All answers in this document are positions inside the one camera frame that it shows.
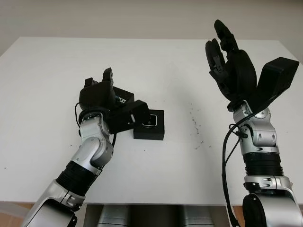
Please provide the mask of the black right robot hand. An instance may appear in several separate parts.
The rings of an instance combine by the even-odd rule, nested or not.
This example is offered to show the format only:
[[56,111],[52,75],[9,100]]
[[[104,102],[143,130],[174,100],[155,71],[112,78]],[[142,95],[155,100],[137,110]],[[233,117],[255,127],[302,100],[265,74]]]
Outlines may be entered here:
[[214,28],[220,42],[214,38],[205,44],[209,73],[230,101],[228,111],[233,112],[256,90],[257,75],[248,54],[238,48],[228,27],[217,19]]

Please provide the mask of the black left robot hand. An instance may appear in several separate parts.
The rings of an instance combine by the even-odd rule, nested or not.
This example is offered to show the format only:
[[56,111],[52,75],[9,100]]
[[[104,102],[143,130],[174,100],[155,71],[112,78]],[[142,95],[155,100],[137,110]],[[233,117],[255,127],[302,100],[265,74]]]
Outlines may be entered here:
[[93,78],[84,80],[84,87],[80,91],[79,103],[82,110],[93,107],[114,109],[116,95],[113,87],[113,72],[111,68],[105,69],[101,82]]

